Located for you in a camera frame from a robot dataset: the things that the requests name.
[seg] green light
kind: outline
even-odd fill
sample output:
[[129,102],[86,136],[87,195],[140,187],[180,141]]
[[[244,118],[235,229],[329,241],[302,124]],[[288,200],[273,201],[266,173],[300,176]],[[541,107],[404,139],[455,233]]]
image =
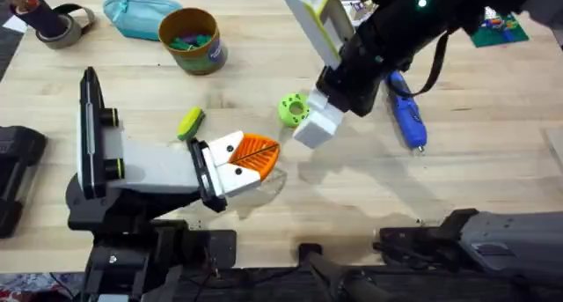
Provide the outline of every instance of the green light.
[[419,0],[418,5],[421,8],[426,7],[428,5],[428,0]]

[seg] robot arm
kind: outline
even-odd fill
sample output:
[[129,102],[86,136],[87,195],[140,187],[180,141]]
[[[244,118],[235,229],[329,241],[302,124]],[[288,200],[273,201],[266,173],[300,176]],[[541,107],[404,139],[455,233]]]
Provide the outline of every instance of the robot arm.
[[96,72],[81,82],[77,175],[67,188],[69,227],[132,232],[138,225],[197,200],[220,212],[226,196],[256,188],[274,168],[276,141],[242,131],[187,149],[127,138],[118,111],[104,105]]
[[545,25],[551,24],[561,8],[560,0],[372,1],[377,9],[354,33],[342,16],[346,14],[340,0],[286,0],[325,61],[308,100],[310,117],[294,134],[311,148],[334,135],[348,110],[359,116],[368,114],[379,83],[394,70],[408,70],[414,55],[442,36],[433,71],[422,91],[429,90],[438,78],[447,36],[460,28],[475,33],[486,6],[501,14],[526,9]]

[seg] green gear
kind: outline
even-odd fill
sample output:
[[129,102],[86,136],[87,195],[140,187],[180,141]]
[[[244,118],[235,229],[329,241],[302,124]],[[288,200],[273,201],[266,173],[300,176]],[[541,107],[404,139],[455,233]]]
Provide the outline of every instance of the green gear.
[[278,115],[281,122],[287,127],[295,128],[309,116],[307,95],[291,93],[283,97],[278,103]]

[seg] sticker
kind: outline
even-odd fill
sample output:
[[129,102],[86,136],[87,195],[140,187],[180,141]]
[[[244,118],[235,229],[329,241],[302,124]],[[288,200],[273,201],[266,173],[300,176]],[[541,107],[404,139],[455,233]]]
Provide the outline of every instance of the sticker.
[[183,57],[181,55],[173,55],[174,60],[180,68],[188,71],[204,71],[211,70],[221,65],[224,58],[223,46],[219,40],[212,42],[207,54],[200,57]]
[[208,58],[213,63],[221,62],[223,57],[223,48],[221,48],[221,42],[217,39],[213,41],[211,47],[208,50]]

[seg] green object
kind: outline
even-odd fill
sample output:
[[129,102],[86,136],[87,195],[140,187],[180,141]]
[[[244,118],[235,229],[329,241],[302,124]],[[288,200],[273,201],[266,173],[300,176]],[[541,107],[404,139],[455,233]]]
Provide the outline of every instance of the green object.
[[506,25],[501,28],[482,25],[472,36],[475,47],[496,46],[504,43],[528,41],[530,39],[512,14],[507,17],[499,15],[497,19],[504,21],[504,24],[512,23],[512,28],[508,28]]
[[172,41],[172,43],[170,44],[171,48],[175,48],[177,50],[190,50],[193,49],[194,46],[192,46],[189,43],[185,43],[184,41],[182,41],[182,39],[180,38],[174,38],[174,40]]
[[198,34],[197,37],[195,38],[195,41],[197,42],[198,47],[205,45],[210,40],[211,40],[211,36],[206,35],[206,34]]
[[283,97],[278,103],[278,115],[287,127],[295,128],[309,116],[307,95],[291,93]]
[[187,113],[178,126],[177,138],[181,141],[188,141],[194,138],[197,130],[200,128],[205,113],[199,107],[194,107]]

